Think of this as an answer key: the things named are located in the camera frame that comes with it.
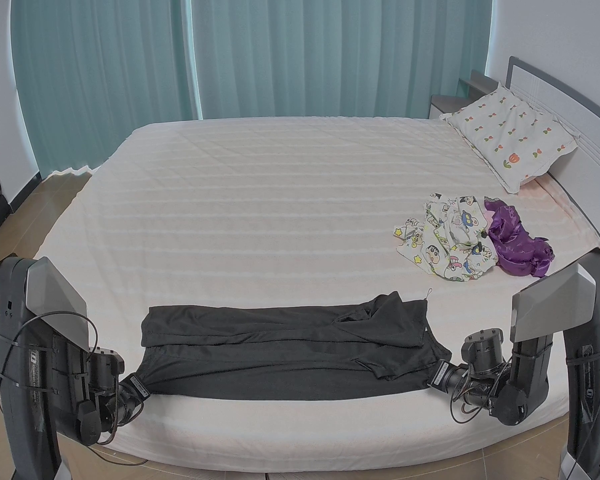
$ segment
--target bed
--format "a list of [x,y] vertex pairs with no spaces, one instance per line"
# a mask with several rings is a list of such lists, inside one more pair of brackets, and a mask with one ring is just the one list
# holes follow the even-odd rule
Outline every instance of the bed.
[[[521,95],[562,117],[573,96],[511,62],[512,90],[518,85]],[[599,125],[593,115],[570,113],[568,124],[585,134],[588,123]],[[600,142],[591,142],[600,153]],[[586,148],[571,162],[589,161],[582,155]],[[133,132],[94,174],[36,258],[48,256],[86,300],[100,344],[124,357],[127,372],[142,360],[140,324],[153,305],[336,305],[393,290],[412,300],[431,289],[429,323],[457,362],[464,337],[476,329],[507,334],[511,297],[534,279],[499,268],[467,283],[426,275],[396,252],[394,226],[419,216],[432,191],[499,197],[516,206],[532,236],[549,238],[551,273],[600,246],[593,227],[600,231],[600,222],[592,218],[598,203],[582,197],[587,181],[569,194],[593,225],[561,187],[574,168],[583,167],[563,161],[553,176],[510,195],[442,121],[152,124]],[[458,425],[448,397],[433,390],[341,401],[152,396],[110,446],[173,465],[245,472],[362,470],[457,456],[567,412],[562,335],[554,340],[548,398],[517,427],[486,414]]]

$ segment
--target black garment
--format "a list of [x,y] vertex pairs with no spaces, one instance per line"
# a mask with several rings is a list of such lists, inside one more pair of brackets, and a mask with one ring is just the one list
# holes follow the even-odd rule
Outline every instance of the black garment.
[[154,394],[338,400],[427,387],[451,359],[427,301],[397,292],[359,305],[266,309],[166,306],[142,323],[137,374]]

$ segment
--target headboard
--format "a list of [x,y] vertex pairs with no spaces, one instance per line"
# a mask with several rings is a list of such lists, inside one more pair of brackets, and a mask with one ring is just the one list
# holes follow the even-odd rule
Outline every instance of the headboard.
[[506,87],[543,108],[576,136],[578,148],[549,169],[600,235],[600,106],[544,71],[510,57]]

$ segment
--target curtain fold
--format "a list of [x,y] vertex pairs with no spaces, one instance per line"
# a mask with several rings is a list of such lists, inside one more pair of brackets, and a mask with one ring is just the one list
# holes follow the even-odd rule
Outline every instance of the curtain fold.
[[136,128],[197,118],[182,0],[12,0],[11,43],[42,176],[96,167]]
[[484,72],[491,0],[191,0],[205,118],[426,117]]

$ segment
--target pillow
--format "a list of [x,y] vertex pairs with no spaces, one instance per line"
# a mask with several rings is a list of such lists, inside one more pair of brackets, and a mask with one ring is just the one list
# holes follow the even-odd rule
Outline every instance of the pillow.
[[535,110],[502,85],[440,119],[469,142],[511,194],[578,147],[554,116]]

